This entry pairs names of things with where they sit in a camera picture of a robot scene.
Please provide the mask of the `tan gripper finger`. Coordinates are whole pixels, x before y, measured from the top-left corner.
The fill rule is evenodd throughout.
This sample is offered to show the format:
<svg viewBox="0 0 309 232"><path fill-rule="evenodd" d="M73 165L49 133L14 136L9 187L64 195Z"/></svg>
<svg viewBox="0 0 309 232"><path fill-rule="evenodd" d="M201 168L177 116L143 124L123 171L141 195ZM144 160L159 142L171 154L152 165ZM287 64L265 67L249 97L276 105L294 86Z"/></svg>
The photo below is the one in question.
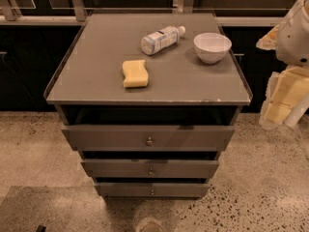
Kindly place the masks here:
<svg viewBox="0 0 309 232"><path fill-rule="evenodd" d="M275 50L277 47L278 29L278 25L274 26L257 41L256 46L262 50Z"/></svg>

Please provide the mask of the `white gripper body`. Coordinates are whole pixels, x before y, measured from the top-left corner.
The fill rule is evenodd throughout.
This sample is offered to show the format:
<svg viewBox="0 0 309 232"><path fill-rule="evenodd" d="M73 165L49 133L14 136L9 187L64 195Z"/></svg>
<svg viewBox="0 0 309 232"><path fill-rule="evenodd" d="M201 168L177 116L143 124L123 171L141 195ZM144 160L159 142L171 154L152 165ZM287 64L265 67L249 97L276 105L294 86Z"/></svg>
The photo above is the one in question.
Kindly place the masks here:
<svg viewBox="0 0 309 232"><path fill-rule="evenodd" d="M309 94L308 67L289 65L282 72L273 72L267 84L260 125L265 130L285 125L285 119L307 94Z"/></svg>

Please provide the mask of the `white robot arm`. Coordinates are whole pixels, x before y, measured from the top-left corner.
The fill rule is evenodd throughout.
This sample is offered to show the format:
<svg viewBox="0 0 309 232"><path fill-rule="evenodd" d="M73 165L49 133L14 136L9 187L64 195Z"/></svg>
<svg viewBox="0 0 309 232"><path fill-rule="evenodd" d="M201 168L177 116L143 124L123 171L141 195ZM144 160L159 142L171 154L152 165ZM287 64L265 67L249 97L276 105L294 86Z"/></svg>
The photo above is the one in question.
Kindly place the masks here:
<svg viewBox="0 0 309 232"><path fill-rule="evenodd" d="M309 106L309 0L297 0L256 46L274 50L276 58L287 64L268 80L259 123L265 130L293 127Z"/></svg>

